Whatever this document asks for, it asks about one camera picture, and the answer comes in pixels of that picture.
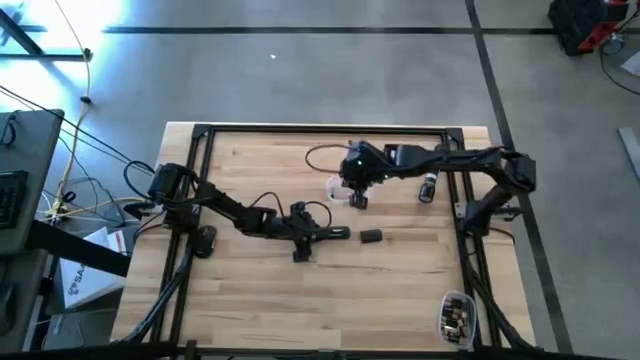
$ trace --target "wooden tabletop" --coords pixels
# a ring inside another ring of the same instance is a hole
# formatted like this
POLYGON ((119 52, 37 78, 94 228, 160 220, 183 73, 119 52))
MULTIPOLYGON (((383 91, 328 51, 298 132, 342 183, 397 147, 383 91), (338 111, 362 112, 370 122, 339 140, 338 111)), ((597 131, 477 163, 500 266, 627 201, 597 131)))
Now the wooden tabletop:
MULTIPOLYGON (((192 128, 193 123, 167 124, 159 164, 186 162, 192 128)), ((463 127, 463 132, 467 148, 491 145, 485 127, 463 127)), ((374 187, 365 211, 332 203, 325 191, 329 174, 308 168, 304 154, 314 145, 360 139, 379 147, 411 143, 433 148, 439 143, 425 136, 216 133, 208 180, 219 189, 243 204, 273 191, 285 211, 296 201, 322 201, 331 208, 333 225, 350 226, 352 236, 314 244, 308 263, 293 263, 292 242, 246 237, 222 216, 203 210, 200 224, 218 229, 217 244, 211 258, 194 260, 181 343, 195 339, 198 346, 224 348, 452 349, 436 329, 443 295, 463 290, 444 175, 431 204, 417 200, 420 178, 391 179, 374 187), (382 229, 384 240, 360 244, 358 232, 372 228, 382 229)), ((310 160, 318 167, 337 168, 344 152, 321 150, 310 160)), ((476 196, 493 186, 483 174, 472 174, 472 180, 476 196)), ((276 208, 269 197, 260 204, 276 208)), ((309 210, 319 224, 327 221, 322 208, 309 210)), ((509 230, 501 222, 492 226, 509 230)), ((112 338, 131 332, 155 301, 169 237, 168 230, 156 229, 139 238, 112 338)), ((492 232, 484 244, 497 303, 534 343, 512 241, 492 232)), ((167 310, 163 339, 168 339, 172 303, 167 310)), ((485 319, 481 312, 488 343, 485 319)))

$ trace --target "concrete floor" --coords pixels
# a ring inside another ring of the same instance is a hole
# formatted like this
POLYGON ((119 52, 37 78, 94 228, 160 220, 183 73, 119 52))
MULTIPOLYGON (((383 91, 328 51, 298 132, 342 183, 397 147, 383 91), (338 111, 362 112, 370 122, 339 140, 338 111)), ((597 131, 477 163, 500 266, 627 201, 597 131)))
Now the concrete floor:
MULTIPOLYGON (((83 126, 133 158, 155 161, 167 121, 483 125, 500 142, 472 35, 99 32, 104 25, 470 27, 464 0, 61 3, 95 52, 96 105, 83 126)), ((476 3, 483 27, 550 26, 546 0, 476 3)), ((34 38, 73 49, 61 19, 43 15, 47 6, 27 9, 22 24, 48 25, 49 33, 34 38)), ((531 199, 574 350, 634 358, 640 242, 633 214, 640 186, 616 128, 631 126, 640 135, 640 101, 605 78, 596 55, 568 58, 553 36, 485 39, 515 144, 538 160, 531 199)), ((632 36, 622 54, 608 59, 612 74, 635 89, 640 80, 616 68, 639 50, 640 37, 632 36)), ((79 112, 85 78, 82 63, 0 61, 3 85, 64 109, 70 119, 79 112)), ((0 97, 0 111, 19 107, 0 97)), ((79 149, 89 173, 116 195, 130 194, 119 163, 79 149)), ((55 188, 67 158, 59 148, 47 189, 55 188)), ((536 338, 553 350, 527 236, 521 223, 514 231, 536 338)))

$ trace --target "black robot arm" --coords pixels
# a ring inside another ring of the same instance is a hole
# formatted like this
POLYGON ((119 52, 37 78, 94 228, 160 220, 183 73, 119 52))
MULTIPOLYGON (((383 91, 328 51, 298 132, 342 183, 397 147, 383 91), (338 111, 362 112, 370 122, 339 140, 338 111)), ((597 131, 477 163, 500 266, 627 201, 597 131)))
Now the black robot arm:
POLYGON ((160 166, 153 177, 148 194, 152 201, 169 209, 205 206, 231 220, 233 226, 247 236, 293 240, 296 246, 293 253, 295 262, 308 261, 311 256, 311 244, 315 242, 347 239, 350 236, 350 230, 346 226, 320 227, 306 211, 305 202, 292 204, 288 216, 278 216, 277 211, 271 208, 244 206, 182 165, 160 166), (195 196, 176 200, 180 184, 185 181, 193 185, 195 196))
POLYGON ((487 235, 493 213, 513 196, 535 190, 535 161, 528 155, 503 148, 449 150, 442 146, 427 150, 417 145, 385 145, 380 151, 366 141, 353 142, 340 165, 343 186, 354 190, 350 203, 366 209, 364 192, 375 183, 397 177, 422 176, 434 171, 483 172, 496 185, 478 201, 467 203, 465 228, 487 235))

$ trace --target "gray desk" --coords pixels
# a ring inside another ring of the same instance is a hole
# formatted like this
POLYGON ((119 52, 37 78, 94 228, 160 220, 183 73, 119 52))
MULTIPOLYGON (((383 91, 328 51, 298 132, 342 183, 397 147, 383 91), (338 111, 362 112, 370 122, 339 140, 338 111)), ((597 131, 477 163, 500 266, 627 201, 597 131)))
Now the gray desk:
MULTIPOLYGON (((64 115, 60 110, 55 110, 55 113, 64 115)), ((8 115, 0 113, 0 128, 4 127, 8 115)), ((0 255, 0 261, 6 262, 4 281, 17 286, 18 300, 13 328, 8 334, 0 336, 1 352, 22 350, 40 289, 47 252, 24 248, 62 122, 46 111, 19 112, 17 117, 15 142, 10 147, 0 148, 0 171, 26 170, 29 179, 16 227, 0 230, 0 254, 3 254, 0 255)))

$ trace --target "keyboard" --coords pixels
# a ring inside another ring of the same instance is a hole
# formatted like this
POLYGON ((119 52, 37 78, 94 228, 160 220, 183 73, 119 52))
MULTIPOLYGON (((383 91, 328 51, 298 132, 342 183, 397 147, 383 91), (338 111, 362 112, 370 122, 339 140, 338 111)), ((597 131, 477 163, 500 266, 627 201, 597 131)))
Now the keyboard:
POLYGON ((27 178, 26 171, 0 172, 0 229, 16 227, 27 178))

